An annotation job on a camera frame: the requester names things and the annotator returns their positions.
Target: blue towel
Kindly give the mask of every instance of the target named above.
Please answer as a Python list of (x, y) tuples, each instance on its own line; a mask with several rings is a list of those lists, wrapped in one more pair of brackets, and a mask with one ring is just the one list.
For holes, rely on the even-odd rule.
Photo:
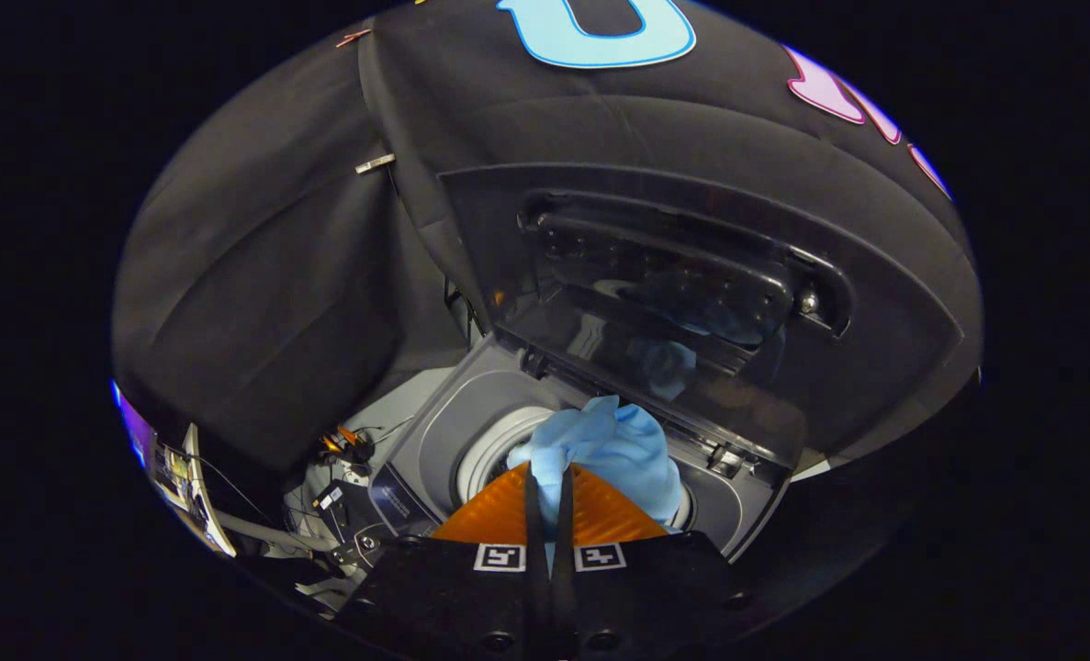
[(608, 395), (592, 398), (582, 410), (558, 410), (508, 455), (509, 468), (532, 460), (548, 539), (557, 533), (561, 476), (570, 461), (609, 482), (659, 524), (679, 509), (682, 485), (667, 456), (667, 436), (645, 410), (617, 405), (617, 395)]

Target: label sticker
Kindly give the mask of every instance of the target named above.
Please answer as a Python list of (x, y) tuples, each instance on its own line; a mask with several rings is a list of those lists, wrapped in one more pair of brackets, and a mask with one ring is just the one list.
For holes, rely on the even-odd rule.
[(626, 567), (626, 555), (621, 553), (621, 545), (617, 542), (579, 545), (573, 549), (573, 556), (578, 572), (601, 572), (602, 569)]
[(482, 543), (475, 552), (476, 572), (523, 572), (528, 567), (526, 545)]

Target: screw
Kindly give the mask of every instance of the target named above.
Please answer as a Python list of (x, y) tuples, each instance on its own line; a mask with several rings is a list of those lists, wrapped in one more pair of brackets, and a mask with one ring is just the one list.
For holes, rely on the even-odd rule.
[(807, 290), (801, 295), (801, 302), (798, 302), (798, 310), (801, 310), (802, 314), (812, 314), (819, 309), (819, 296), (818, 293), (810, 292)]
[(507, 652), (508, 649), (511, 649), (512, 642), (516, 641), (511, 639), (511, 636), (501, 635), (501, 633), (492, 633), (491, 635), (483, 636), (483, 648), (489, 652)]
[(608, 652), (619, 646), (619, 636), (615, 632), (603, 632), (600, 635), (590, 636), (590, 640), (585, 641), (585, 647), (594, 652)]

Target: black cloth backdrop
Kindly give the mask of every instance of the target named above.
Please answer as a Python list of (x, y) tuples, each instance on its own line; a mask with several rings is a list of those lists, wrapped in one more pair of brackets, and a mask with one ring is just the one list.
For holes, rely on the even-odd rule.
[[(586, 29), (638, 28), (628, 3), (574, 5)], [(463, 342), (440, 273), (489, 322), (436, 179), (465, 167), (702, 177), (876, 242), (940, 298), (956, 296), (967, 284), (942, 275), (971, 254), (965, 230), (907, 140), (791, 99), (783, 47), (680, 8), (697, 47), (662, 67), (549, 67), (510, 13), (453, 0), (399, 5), (268, 72), (196, 131), (137, 215), (117, 277), (121, 389), (154, 418), (195, 421), (283, 469), (318, 428), (419, 369), (452, 364)], [(390, 152), (389, 172), (354, 171)], [(980, 310), (968, 307), (953, 312), (973, 327)]]

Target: wire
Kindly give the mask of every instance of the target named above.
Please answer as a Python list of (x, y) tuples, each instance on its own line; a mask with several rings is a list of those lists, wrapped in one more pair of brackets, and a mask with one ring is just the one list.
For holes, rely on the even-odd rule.
[(376, 441), (373, 441), (373, 444), (379, 444), (379, 443), (380, 443), (382, 441), (384, 441), (384, 440), (386, 440), (386, 438), (389, 438), (389, 436), (392, 436), (392, 435), (393, 435), (393, 432), (397, 432), (397, 431), (398, 431), (398, 428), (399, 428), (399, 426), (402, 426), (402, 424), (404, 424), (404, 423), (407, 423), (407, 422), (410, 422), (410, 421), (411, 421), (411, 420), (413, 420), (413, 419), (414, 419), (414, 417), (413, 417), (413, 414), (411, 414), (411, 417), (410, 417), (410, 418), (407, 418), (405, 420), (402, 420), (401, 422), (399, 422), (399, 423), (397, 423), (397, 424), (393, 424), (393, 426), (390, 426), (390, 428), (389, 428), (389, 431), (388, 431), (388, 432), (385, 432), (385, 434), (382, 434), (382, 437), (380, 437), (380, 438), (377, 438)]
[[(190, 455), (190, 453), (182, 452), (182, 450), (179, 450), (177, 448), (171, 448), (171, 447), (168, 447), (168, 446), (162, 446), (162, 447), (166, 447), (168, 450), (177, 453), (177, 455), (181, 455), (181, 456), (187, 457), (187, 459), (197, 459), (198, 461), (203, 461), (203, 464), (205, 464), (206, 466), (208, 466), (210, 470), (213, 470), (214, 472), (217, 472), (218, 477), (221, 478), (222, 480), (225, 480), (226, 483), (229, 484), (230, 488), (232, 490), (234, 490), (235, 493), (238, 493), (240, 496), (242, 496), (242, 500), (245, 500), (245, 502), (247, 502), (247, 505), (250, 505), (251, 507), (254, 507), (254, 510), (258, 512), (259, 516), (263, 516), (264, 521), (266, 521), (267, 524), (269, 524), (271, 526), (275, 526), (275, 521), (271, 521), (271, 518), (269, 518), (269, 516), (267, 516), (266, 514), (263, 514), (263, 510), (259, 509), (259, 506), (255, 505), (254, 500), (251, 500), (250, 497), (247, 497), (247, 495), (245, 493), (242, 493), (242, 490), (238, 489), (238, 486), (234, 485), (234, 482), (230, 481), (230, 478), (227, 478), (226, 473), (221, 472), (221, 470), (218, 470), (217, 466), (214, 466), (213, 464), (210, 464), (210, 461), (208, 459), (206, 459), (206, 457), (198, 456), (198, 455)], [(201, 482), (201, 477), (199, 478), (192, 478), (191, 481)], [(288, 534), (288, 537), (292, 537), (292, 539), (295, 540), (296, 543), (299, 543), (300, 545), (302, 545), (302, 548), (308, 549), (308, 551), (313, 551), (313, 552), (317, 551), (316, 549), (311, 548), (311, 545), (304, 543), (304, 541), (302, 541), (301, 539), (299, 539), (296, 536), (293, 536), (292, 532), (284, 531), (284, 534)]]

